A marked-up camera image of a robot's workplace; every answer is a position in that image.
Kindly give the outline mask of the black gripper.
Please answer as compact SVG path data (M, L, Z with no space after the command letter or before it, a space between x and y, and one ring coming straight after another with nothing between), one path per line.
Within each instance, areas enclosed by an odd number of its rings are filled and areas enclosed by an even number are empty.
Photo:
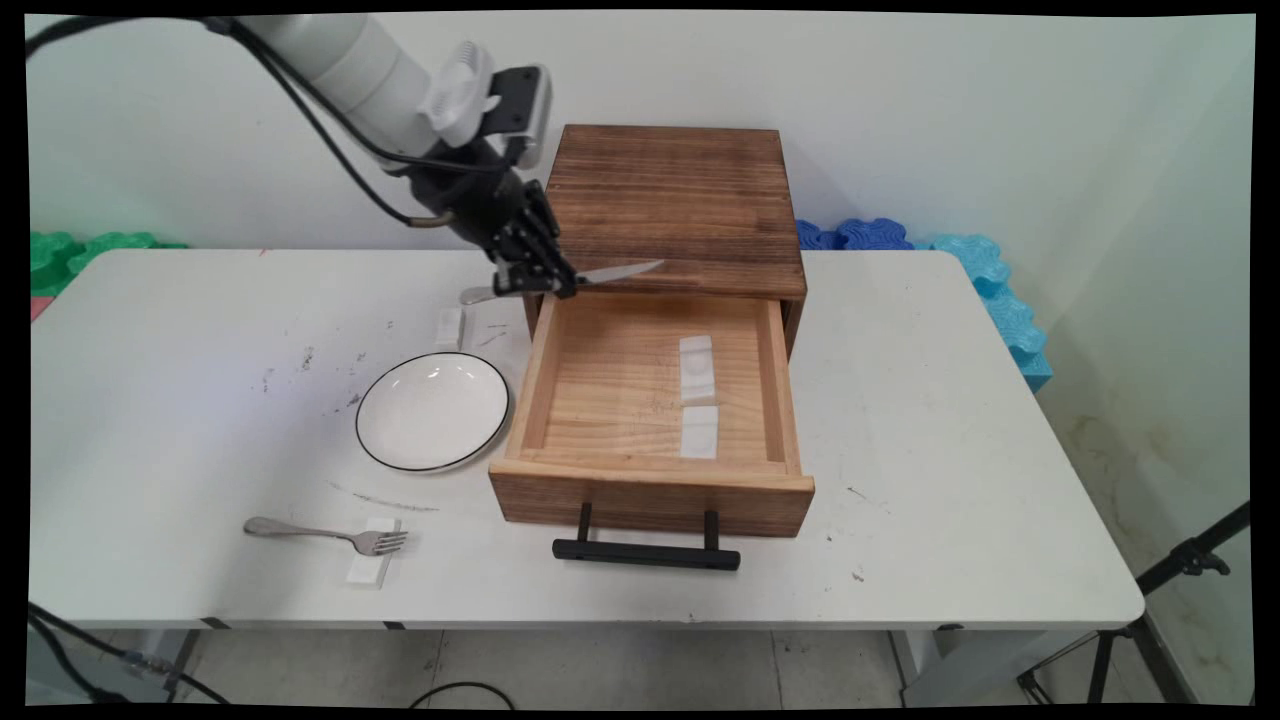
M541 184L525 184L513 170L522 143L498 151L492 143L451 149L436 143L428 160L449 161L471 170L412 165L404 170L410 192L436 215L449 213L449 228L462 240L490 252L497 297L552 293L571 299L579 274L561 251L561 227Z

